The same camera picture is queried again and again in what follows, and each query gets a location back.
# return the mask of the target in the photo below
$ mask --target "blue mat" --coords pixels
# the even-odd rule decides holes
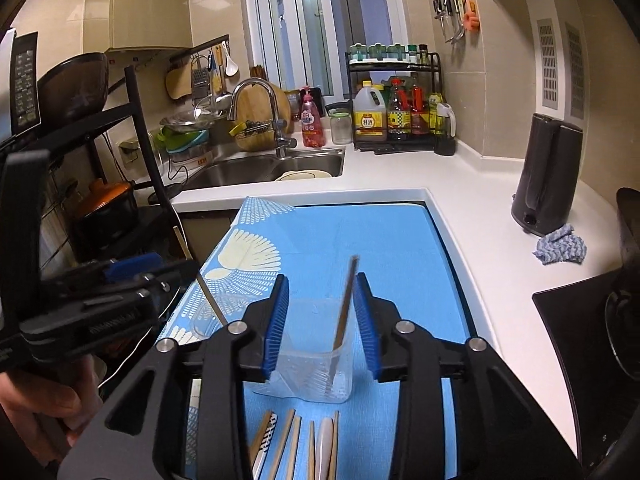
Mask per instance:
[[[352,254],[375,296],[393,301],[401,316],[437,338],[464,342],[468,328],[444,250],[427,210],[413,204],[292,207],[247,198],[236,222],[202,267],[202,274],[228,320],[240,319],[251,301],[267,297],[277,274],[289,278],[292,298],[340,298]],[[161,337],[185,344],[220,327],[194,282]],[[456,435],[450,384],[443,380],[446,478],[456,475]],[[367,370],[359,334],[354,338],[353,391],[343,404],[278,399],[245,388],[246,421],[252,438],[265,410],[280,420],[262,476],[289,408],[302,416],[295,478],[306,478],[310,420],[340,411],[338,478],[386,480],[398,407],[398,383],[378,384]],[[192,415],[196,407],[191,408]],[[193,419],[190,441],[193,443]],[[283,462],[289,455],[287,443]],[[186,473],[195,478],[193,450]],[[278,479],[285,477],[280,465]]]

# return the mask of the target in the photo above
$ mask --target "human hand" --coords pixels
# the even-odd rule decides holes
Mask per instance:
[[[43,465],[63,456],[42,429],[36,414],[61,418],[68,427],[66,440],[72,446],[102,401],[92,356],[65,365],[73,377],[72,386],[50,381],[23,370],[0,374],[0,404],[26,447]]]

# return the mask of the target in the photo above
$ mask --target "stainless steel sink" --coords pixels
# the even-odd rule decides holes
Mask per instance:
[[[283,159],[275,155],[258,155],[222,160],[200,170],[184,189],[270,182],[287,171],[322,170],[331,176],[340,176],[343,163],[344,150],[298,152]]]

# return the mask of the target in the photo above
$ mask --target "faucet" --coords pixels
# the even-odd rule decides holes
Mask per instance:
[[[287,139],[284,135],[284,129],[287,126],[287,121],[278,118],[278,104],[276,101],[276,94],[271,88],[271,85],[264,79],[258,77],[250,77],[238,83],[238,86],[231,94],[231,105],[227,114],[227,119],[235,121],[238,118],[238,96],[242,89],[247,86],[258,85],[264,88],[269,95],[269,104],[271,105],[271,125],[273,126],[273,138],[276,141],[276,156],[278,158],[286,158],[287,148],[295,148],[298,142],[296,139]]]

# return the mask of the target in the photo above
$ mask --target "air vent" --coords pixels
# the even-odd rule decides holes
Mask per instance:
[[[538,20],[542,52],[542,105],[558,110],[558,55],[551,20]]]
[[[566,35],[571,61],[571,115],[584,119],[584,61],[580,31],[567,23]]]

